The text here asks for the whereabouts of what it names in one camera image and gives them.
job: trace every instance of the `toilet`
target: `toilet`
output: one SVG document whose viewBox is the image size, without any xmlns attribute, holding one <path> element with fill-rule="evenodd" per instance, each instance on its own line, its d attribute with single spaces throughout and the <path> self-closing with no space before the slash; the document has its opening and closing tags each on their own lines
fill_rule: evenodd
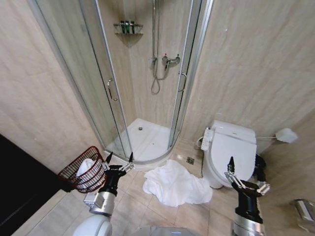
<svg viewBox="0 0 315 236">
<path fill-rule="evenodd" d="M 212 188 L 232 187 L 224 174 L 232 156 L 236 177 L 246 181 L 252 177 L 256 155 L 252 129 L 215 120 L 206 141 L 209 148 L 204 150 L 202 174 Z"/>
</svg>

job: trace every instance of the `floor drain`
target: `floor drain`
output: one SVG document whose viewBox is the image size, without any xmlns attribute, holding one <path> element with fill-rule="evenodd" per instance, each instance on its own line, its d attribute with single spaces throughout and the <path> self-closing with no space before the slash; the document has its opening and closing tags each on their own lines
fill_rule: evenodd
<svg viewBox="0 0 315 236">
<path fill-rule="evenodd" d="M 193 163 L 195 162 L 195 159 L 191 158 L 191 157 L 187 157 L 187 163 L 193 165 Z"/>
</svg>

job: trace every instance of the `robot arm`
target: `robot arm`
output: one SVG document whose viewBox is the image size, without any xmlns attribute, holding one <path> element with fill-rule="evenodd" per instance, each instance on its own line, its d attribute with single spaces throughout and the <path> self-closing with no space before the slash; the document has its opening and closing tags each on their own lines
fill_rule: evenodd
<svg viewBox="0 0 315 236">
<path fill-rule="evenodd" d="M 227 165 L 227 172 L 225 176 L 231 183 L 232 187 L 238 192 L 238 207 L 235 208 L 237 219 L 233 223 L 234 236 L 248 236 L 248 235 L 265 235 L 263 227 L 263 219 L 260 217 L 260 212 L 257 206 L 257 198 L 265 195 L 270 185 L 266 183 L 265 179 L 258 179 L 261 186 L 257 184 L 239 180 L 235 176 L 234 160 L 231 157 Z"/>
<path fill-rule="evenodd" d="M 77 227 L 73 236 L 111 236 L 112 225 L 110 217 L 114 211 L 114 200 L 117 196 L 118 181 L 134 168 L 133 153 L 129 158 L 129 162 L 124 165 L 111 165 L 113 153 L 111 153 L 103 164 L 106 174 L 106 182 L 98 193 L 88 193 L 83 200 L 90 207 L 90 212 L 95 214 L 86 219 Z"/>
</svg>

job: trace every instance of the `red wire basket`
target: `red wire basket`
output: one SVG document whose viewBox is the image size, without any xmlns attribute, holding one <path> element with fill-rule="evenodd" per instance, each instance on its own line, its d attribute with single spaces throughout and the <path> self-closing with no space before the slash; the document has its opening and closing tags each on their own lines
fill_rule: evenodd
<svg viewBox="0 0 315 236">
<path fill-rule="evenodd" d="M 87 158 L 95 161 L 94 164 L 86 172 L 76 176 L 82 162 Z M 61 180 L 68 181 L 81 193 L 93 192 L 101 187 L 106 181 L 103 162 L 104 160 L 97 147 L 92 146 L 60 171 L 58 177 Z"/>
</svg>

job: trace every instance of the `toilet seat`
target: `toilet seat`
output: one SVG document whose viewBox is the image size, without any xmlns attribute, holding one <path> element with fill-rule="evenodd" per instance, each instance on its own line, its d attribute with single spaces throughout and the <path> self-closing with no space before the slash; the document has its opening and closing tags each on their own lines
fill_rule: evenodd
<svg viewBox="0 0 315 236">
<path fill-rule="evenodd" d="M 209 164 L 219 178 L 218 181 L 224 186 L 230 186 L 224 172 L 227 172 L 227 164 L 231 156 L 234 159 L 237 178 L 248 180 L 254 171 L 255 154 L 256 144 L 224 133 L 215 132 Z"/>
</svg>

